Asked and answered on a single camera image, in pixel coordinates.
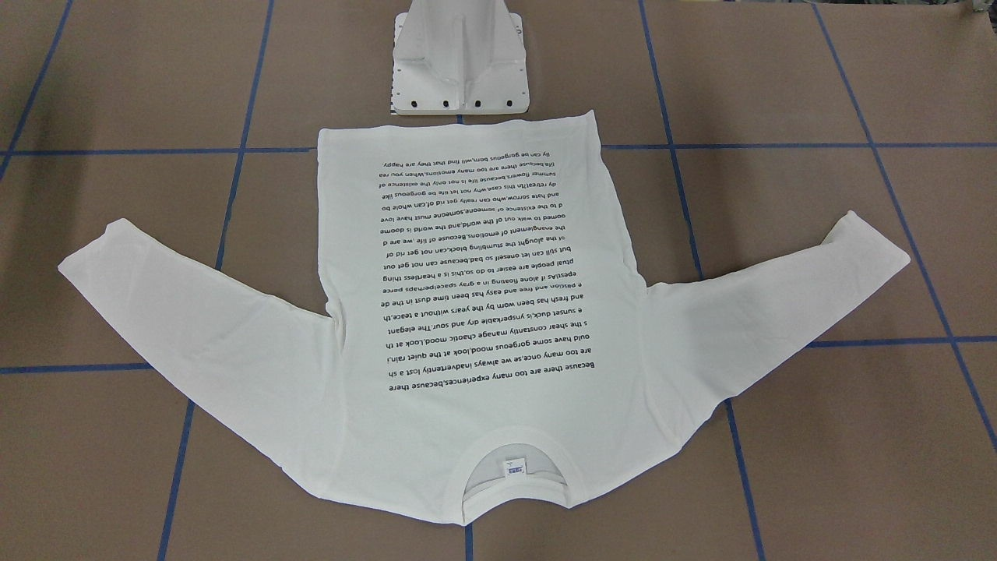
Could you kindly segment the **white long-sleeve printed shirt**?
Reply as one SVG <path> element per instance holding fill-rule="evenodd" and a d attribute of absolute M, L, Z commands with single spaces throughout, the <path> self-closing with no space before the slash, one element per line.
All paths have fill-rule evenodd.
<path fill-rule="evenodd" d="M 304 490 L 435 523 L 630 482 L 909 263 L 850 212 L 804 251 L 648 285 L 592 113 L 323 130 L 317 157 L 324 315 L 125 219 L 59 270 Z"/>

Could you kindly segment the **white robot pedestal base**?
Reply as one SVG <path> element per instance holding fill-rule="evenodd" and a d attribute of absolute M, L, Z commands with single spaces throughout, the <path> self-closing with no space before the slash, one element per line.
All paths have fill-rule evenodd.
<path fill-rule="evenodd" d="M 391 111 L 522 114 L 526 60 L 521 17 L 503 1 L 414 1 L 395 18 Z"/>

